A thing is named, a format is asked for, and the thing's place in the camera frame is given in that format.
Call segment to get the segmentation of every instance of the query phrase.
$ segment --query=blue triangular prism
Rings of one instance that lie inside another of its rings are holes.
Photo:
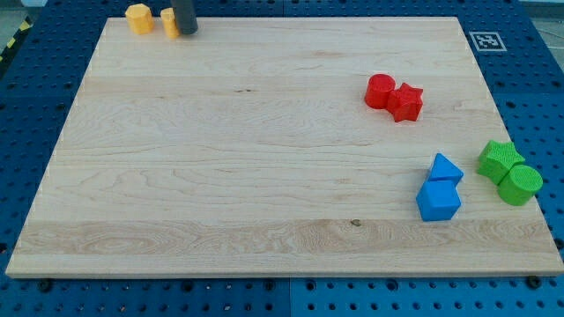
[[[437,153],[434,157],[433,166],[429,173],[428,181],[452,181],[455,186],[462,179],[464,173],[456,165],[452,164],[444,155]]]

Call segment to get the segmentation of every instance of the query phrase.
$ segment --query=wooden board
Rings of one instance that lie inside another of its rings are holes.
[[[100,37],[12,277],[557,275],[536,200],[476,175],[508,140],[455,18],[201,18],[196,36]],[[388,72],[418,122],[363,102]],[[463,207],[423,223],[436,152]],[[358,219],[360,225],[352,221]]]

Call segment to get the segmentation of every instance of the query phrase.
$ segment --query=red block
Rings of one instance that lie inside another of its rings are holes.
[[[388,105],[388,97],[396,88],[396,81],[389,75],[376,74],[368,80],[367,94],[364,101],[374,109],[384,109]]]
[[[399,89],[390,93],[386,109],[394,116],[395,122],[417,121],[419,112],[423,107],[422,94],[423,89],[403,83]]]

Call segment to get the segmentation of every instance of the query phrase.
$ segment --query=red star-shaped block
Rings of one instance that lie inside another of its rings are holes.
[[[395,122],[403,120],[417,121],[423,100],[423,89],[403,83],[399,89],[390,93],[386,109],[394,116]]]

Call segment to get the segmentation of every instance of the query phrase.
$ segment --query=yellow cylinder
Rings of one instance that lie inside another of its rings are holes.
[[[144,4],[133,4],[125,11],[125,18],[135,34],[150,33],[154,28],[151,9]]]
[[[162,25],[165,28],[165,33],[170,39],[175,39],[180,35],[178,26],[176,26],[173,8],[166,8],[161,11],[160,19],[162,20]]]

